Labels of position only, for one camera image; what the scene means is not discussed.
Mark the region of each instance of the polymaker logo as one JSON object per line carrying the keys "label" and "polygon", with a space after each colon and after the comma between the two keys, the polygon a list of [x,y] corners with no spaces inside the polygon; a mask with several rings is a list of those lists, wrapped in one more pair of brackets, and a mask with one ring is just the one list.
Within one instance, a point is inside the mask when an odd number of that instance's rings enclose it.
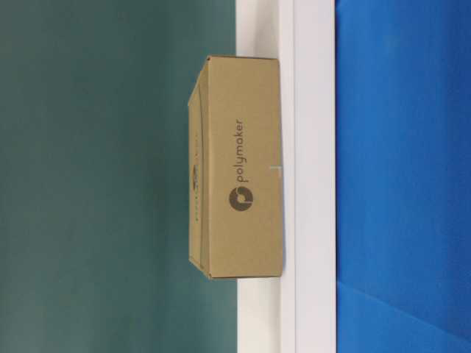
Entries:
{"label": "polymaker logo", "polygon": [[229,203],[234,210],[248,210],[253,203],[252,191],[244,186],[233,189],[229,194]]}

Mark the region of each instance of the blue surface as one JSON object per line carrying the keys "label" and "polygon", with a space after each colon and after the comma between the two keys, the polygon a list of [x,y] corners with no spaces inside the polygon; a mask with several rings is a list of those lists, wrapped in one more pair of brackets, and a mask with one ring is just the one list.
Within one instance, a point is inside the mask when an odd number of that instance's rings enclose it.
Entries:
{"label": "blue surface", "polygon": [[336,3],[339,353],[471,352],[469,18]]}

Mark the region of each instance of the white panel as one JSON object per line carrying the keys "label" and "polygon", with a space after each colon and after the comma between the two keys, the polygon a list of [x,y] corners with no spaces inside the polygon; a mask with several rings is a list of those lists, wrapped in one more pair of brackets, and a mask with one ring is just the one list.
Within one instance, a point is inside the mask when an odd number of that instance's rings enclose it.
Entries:
{"label": "white panel", "polygon": [[297,353],[336,351],[334,0],[294,0]]}

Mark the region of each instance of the blue backdrop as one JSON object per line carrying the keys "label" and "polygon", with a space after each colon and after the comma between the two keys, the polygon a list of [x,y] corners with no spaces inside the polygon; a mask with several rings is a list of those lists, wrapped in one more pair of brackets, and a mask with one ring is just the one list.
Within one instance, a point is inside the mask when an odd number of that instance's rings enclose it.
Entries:
{"label": "blue backdrop", "polygon": [[336,3],[339,353],[471,352],[469,18]]}

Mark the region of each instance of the box side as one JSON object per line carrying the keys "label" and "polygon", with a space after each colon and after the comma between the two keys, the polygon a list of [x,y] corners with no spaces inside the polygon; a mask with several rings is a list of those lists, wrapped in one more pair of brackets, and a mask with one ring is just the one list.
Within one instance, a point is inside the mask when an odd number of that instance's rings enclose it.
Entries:
{"label": "box side", "polygon": [[202,69],[188,103],[189,260],[208,275],[208,198],[205,180],[208,67]]}
{"label": "box side", "polygon": [[280,276],[283,266],[277,60],[209,62],[212,277]]}

